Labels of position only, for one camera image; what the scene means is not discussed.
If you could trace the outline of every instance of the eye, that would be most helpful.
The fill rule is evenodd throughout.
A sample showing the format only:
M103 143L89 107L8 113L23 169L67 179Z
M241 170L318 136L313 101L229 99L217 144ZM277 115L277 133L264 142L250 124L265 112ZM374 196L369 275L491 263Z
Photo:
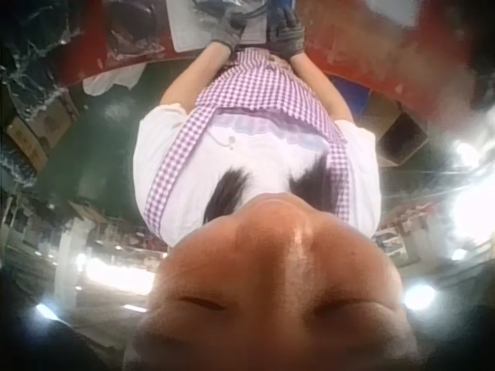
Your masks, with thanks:
M180 300L197 305L201 308L208 309L210 311L224 311L225 307L214 303L212 301L200 299L200 298L191 298L191 297L182 297Z

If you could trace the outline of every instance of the work glove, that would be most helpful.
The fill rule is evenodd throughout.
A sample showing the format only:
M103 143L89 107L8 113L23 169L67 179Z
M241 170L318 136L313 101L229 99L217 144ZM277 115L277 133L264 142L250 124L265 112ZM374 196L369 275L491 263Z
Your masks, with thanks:
M270 50L285 60L304 53L304 25L292 9L277 9L269 28Z
M235 19L233 13L226 13L212 25L211 41L222 43L230 48L231 53L235 53L245 29L246 22Z

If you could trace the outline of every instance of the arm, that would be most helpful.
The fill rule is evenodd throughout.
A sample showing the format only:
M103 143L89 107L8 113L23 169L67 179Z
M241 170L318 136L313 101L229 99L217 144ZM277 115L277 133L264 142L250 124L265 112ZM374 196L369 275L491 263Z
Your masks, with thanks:
M196 107L201 91L211 83L230 55L235 53L245 27L243 22L234 19L232 13L226 13L222 19L212 19L212 43L170 85L160 103L178 103L189 114Z
M353 121L353 116L329 78L304 53L305 30L291 9L278 9L278 22L270 26L271 49L289 61L295 73L311 87L333 120Z
M295 73L314 90L333 120L353 122L353 115L342 95L329 78L308 58L306 53L293 56L290 62Z
M230 56L228 46L213 42L180 74L163 94L160 104L180 104L187 113L196 107L196 99L210 84Z

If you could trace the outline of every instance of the white shirt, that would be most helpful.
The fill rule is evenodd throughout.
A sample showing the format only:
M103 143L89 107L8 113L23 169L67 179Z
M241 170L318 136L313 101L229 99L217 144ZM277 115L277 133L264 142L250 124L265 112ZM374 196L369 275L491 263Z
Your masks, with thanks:
M139 211L162 160L187 120L179 104L163 105L141 122L134 153L134 185ZM375 137L349 121L336 121L347 140L350 163L350 221L364 235L375 233L381 215L381 193ZM317 134L300 127L280 128L262 117L221 114L213 119L170 194L161 234L175 246L203 225L203 215L218 181L233 168L249 174L242 203L262 193L288 192L298 177L326 150Z

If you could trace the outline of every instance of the purple gingham apron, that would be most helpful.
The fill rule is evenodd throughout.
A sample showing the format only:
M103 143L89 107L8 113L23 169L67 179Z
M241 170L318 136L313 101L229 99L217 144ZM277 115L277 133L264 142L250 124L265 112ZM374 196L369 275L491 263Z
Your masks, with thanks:
M152 183L145 208L148 228L160 237L163 213L180 172L213 118L221 113L278 115L294 124L309 125L329 143L327 168L336 216L349 220L349 170L345 140L312 90L280 59L264 49L237 54L199 96L196 108L176 136Z

